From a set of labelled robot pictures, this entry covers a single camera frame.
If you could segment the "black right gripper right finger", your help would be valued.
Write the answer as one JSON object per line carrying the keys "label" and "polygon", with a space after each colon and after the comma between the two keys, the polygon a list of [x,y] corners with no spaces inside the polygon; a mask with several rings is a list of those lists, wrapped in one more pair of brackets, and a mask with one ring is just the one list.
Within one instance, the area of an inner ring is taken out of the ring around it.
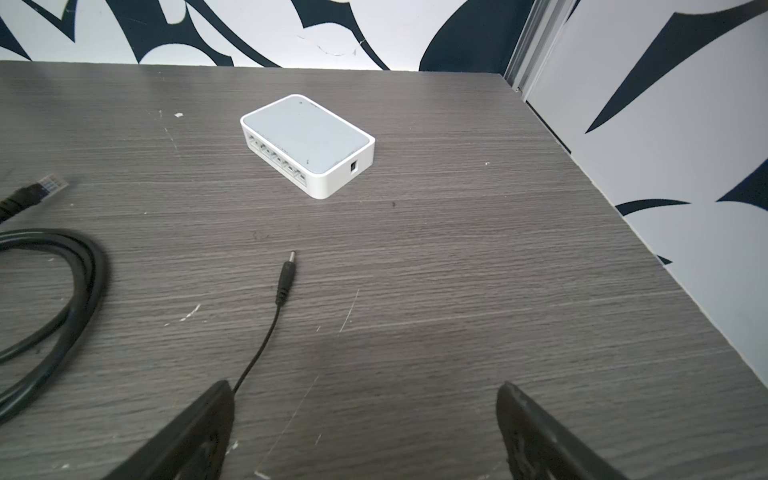
{"label": "black right gripper right finger", "polygon": [[497,392],[496,418],[515,479],[625,477],[511,382]]}

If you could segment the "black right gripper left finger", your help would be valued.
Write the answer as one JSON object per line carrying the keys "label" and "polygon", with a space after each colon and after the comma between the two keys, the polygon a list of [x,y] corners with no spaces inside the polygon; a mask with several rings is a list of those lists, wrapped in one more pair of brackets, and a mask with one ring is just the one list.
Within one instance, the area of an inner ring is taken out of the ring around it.
{"label": "black right gripper left finger", "polygon": [[234,414],[229,383],[217,381],[107,477],[218,479]]}

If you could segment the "white network switch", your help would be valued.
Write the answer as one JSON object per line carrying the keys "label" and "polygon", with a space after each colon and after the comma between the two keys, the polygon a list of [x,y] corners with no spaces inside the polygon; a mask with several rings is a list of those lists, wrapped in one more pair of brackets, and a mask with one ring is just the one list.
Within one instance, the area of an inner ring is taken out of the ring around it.
{"label": "white network switch", "polygon": [[240,126],[249,150],[316,200],[374,164],[372,135],[301,94],[243,115]]}

